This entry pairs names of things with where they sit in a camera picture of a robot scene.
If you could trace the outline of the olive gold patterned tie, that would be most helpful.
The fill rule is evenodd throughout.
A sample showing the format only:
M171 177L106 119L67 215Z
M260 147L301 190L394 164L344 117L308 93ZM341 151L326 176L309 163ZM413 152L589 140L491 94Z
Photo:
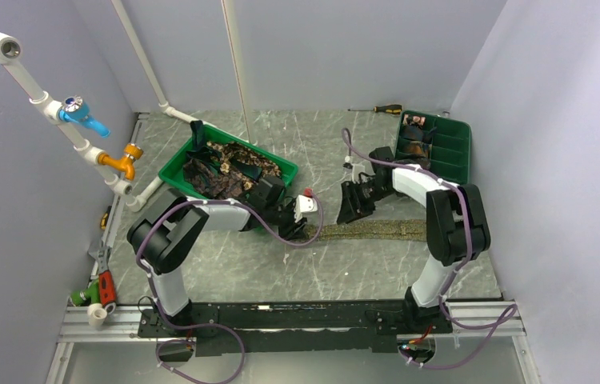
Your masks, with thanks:
M318 234L319 241L377 239L426 242L426 221L362 220L348 224L324 225L320 230L318 226L307 224L302 233L304 239Z

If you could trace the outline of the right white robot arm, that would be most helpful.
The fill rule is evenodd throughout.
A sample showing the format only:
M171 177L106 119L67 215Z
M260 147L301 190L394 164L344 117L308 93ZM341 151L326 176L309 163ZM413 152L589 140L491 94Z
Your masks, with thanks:
M394 193L404 194L426 210L429 256L418 279L407 289L402 323L412 332L431 324L431 308L446 298L455 275L488 250L490 228L479 188L440 178L419 164L395 162L388 147L372 151L373 173L341 184L342 201L337 223L348 224L372 215L376 202Z

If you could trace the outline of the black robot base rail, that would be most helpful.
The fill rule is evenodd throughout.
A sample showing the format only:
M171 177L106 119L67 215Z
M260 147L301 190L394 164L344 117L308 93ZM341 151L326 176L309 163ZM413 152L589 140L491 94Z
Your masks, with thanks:
M236 353L370 350L393 353L410 339L451 334L439 309L404 299L313 302L192 302L164 322L144 309L140 338L189 338L199 357Z

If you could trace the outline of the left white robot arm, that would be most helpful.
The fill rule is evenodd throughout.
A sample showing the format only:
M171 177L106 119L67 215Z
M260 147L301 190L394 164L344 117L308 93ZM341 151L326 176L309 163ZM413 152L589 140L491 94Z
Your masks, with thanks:
M126 240L147 274L159 325L169 335L184 334L191 322L182 264L203 232L247 232L269 228L284 242L307 240L307 212L318 209L311 196L286 198L281 179L264 178L239 198L201 199L169 188L131 225Z

